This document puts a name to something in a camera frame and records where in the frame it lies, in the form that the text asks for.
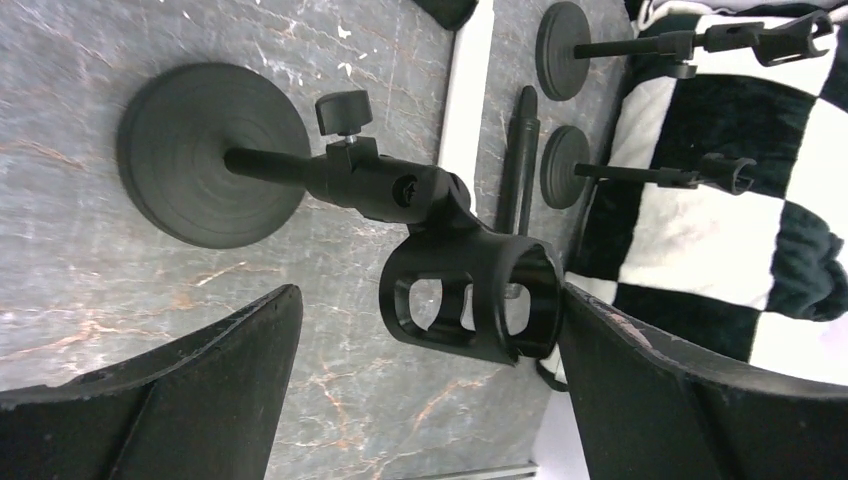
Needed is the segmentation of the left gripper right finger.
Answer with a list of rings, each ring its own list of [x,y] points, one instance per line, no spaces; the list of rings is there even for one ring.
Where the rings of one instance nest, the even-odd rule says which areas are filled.
[[[764,370],[572,284],[563,359],[593,479],[843,479],[847,390]]]

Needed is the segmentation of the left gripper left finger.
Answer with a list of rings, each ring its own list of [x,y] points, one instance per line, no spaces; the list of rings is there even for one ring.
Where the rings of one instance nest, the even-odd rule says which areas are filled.
[[[229,316],[59,386],[1,395],[5,479],[261,479],[298,348],[284,285]]]

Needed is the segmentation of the black mic stand front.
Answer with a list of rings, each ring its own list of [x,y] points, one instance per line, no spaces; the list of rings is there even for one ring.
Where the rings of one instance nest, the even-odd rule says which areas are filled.
[[[373,119],[366,91],[327,94],[316,116],[332,137],[320,156],[271,80],[227,63],[179,66],[150,79],[124,110],[119,175],[152,224],[208,249],[265,239],[305,195],[403,225],[408,236],[378,288],[396,340],[505,365],[548,356],[562,297],[551,246],[481,222],[457,175],[381,154],[362,134]]]

